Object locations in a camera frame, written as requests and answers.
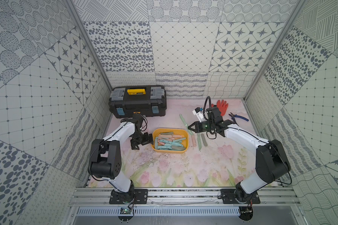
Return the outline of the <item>grey green fruit knife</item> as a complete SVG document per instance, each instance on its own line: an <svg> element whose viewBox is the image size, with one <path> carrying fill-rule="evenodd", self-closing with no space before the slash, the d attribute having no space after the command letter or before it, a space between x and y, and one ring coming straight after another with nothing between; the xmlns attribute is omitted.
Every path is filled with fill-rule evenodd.
<svg viewBox="0 0 338 225"><path fill-rule="evenodd" d="M208 144L207 144L207 141L206 141L206 138L205 138L204 134L201 134L201 138L202 138L204 146L207 147Z"/></svg>

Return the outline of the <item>yellow plastic storage box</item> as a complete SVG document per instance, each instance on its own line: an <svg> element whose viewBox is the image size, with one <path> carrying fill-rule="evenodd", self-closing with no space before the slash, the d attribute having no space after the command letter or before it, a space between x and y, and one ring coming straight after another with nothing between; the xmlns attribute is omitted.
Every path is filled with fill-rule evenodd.
<svg viewBox="0 0 338 225"><path fill-rule="evenodd" d="M185 141L183 141L183 144L186 147L186 150L184 151L165 151L165 150L156 150L154 149L155 145L155 140L159 138L159 134L168 134L168 135L181 135L183 138L186 138ZM155 152L159 153L184 153L188 150L189 148L189 134L187 131L184 129L175 129L175 128L158 128L153 132L153 139L154 143L152 144L152 148Z"/></svg>

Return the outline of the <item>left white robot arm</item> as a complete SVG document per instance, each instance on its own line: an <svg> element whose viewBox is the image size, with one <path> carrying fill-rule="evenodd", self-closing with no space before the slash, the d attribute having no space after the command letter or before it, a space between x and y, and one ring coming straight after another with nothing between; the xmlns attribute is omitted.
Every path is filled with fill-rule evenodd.
<svg viewBox="0 0 338 225"><path fill-rule="evenodd" d="M96 181L108 182L114 190L112 196L119 203L132 203L135 199L133 181L121 171L121 146L130 139L131 149L153 143L153 135L147 133L147 119L141 114L123 118L117 129L103 139L92 142L88 159L88 173Z"/></svg>

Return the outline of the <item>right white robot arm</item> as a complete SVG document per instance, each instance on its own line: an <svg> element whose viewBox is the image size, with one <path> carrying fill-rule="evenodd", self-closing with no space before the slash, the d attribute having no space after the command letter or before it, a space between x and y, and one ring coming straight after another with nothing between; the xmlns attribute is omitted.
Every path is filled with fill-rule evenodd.
<svg viewBox="0 0 338 225"><path fill-rule="evenodd" d="M234 119L224 120L219 108L211 105L209 96L204 107L197 107L192 113L198 120L187 126L188 130L232 139L254 154L255 171L236 184L237 202L249 203L259 189L289 174L291 166L280 141L258 137L242 129Z"/></svg>

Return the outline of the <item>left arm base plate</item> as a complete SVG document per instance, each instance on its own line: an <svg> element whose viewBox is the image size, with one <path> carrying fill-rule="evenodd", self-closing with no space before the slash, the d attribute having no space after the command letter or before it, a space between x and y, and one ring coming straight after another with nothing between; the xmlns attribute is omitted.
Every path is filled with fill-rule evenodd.
<svg viewBox="0 0 338 225"><path fill-rule="evenodd" d="M127 193L111 191L109 204L146 204L148 189L133 189Z"/></svg>

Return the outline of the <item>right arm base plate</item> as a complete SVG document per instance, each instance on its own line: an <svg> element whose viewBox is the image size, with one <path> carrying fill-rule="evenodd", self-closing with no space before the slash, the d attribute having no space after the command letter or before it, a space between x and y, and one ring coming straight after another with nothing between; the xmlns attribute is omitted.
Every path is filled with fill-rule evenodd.
<svg viewBox="0 0 338 225"><path fill-rule="evenodd" d="M220 190L218 199L221 199L224 204L260 204L257 191L247 194L244 191L232 188L224 188Z"/></svg>

